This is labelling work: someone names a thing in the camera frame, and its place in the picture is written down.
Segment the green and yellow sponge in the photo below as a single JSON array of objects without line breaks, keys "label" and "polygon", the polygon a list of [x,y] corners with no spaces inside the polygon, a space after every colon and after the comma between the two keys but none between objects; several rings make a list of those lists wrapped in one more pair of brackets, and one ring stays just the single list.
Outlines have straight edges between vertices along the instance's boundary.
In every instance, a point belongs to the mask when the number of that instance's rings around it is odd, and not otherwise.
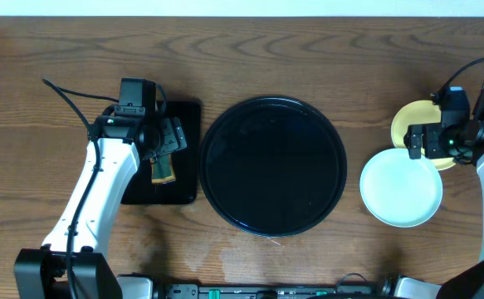
[{"label": "green and yellow sponge", "polygon": [[176,180],[171,154],[159,156],[150,166],[152,184],[168,184]]}]

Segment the light blue plate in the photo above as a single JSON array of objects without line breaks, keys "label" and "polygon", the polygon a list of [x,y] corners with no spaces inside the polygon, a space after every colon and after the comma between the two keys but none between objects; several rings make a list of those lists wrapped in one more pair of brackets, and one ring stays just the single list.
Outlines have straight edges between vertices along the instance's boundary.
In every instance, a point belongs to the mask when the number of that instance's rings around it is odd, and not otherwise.
[{"label": "light blue plate", "polygon": [[364,166],[359,191],[378,220],[398,228],[427,222],[442,202],[442,179],[433,162],[410,159],[405,149],[387,149]]}]

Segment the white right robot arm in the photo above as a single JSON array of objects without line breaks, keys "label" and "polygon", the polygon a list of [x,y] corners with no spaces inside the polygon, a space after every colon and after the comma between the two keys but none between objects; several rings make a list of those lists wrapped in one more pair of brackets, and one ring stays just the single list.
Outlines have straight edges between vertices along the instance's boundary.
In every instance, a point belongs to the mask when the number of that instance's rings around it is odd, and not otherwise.
[{"label": "white right robot arm", "polygon": [[[482,188],[478,264],[442,285],[399,278],[400,298],[484,298],[484,82],[477,103],[445,83],[430,98],[437,121],[407,124],[403,147],[384,150],[364,167],[359,191],[381,222],[411,228],[440,205],[438,159],[473,165]],[[317,110],[280,97],[243,101],[206,134],[197,170],[205,196],[228,223],[263,237],[303,233],[330,214],[345,191],[348,161],[335,127]]]}]

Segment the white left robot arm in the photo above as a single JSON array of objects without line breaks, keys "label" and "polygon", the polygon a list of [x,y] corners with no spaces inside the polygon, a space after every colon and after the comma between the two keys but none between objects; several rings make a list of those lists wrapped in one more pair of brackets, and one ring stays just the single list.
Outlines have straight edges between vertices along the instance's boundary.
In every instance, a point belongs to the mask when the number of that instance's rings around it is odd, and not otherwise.
[{"label": "white left robot arm", "polygon": [[80,178],[59,221],[38,249],[23,249],[14,263],[22,298],[153,298],[153,279],[116,276],[106,261],[111,230],[142,161],[184,148],[177,118],[143,107],[114,105],[88,126]]}]

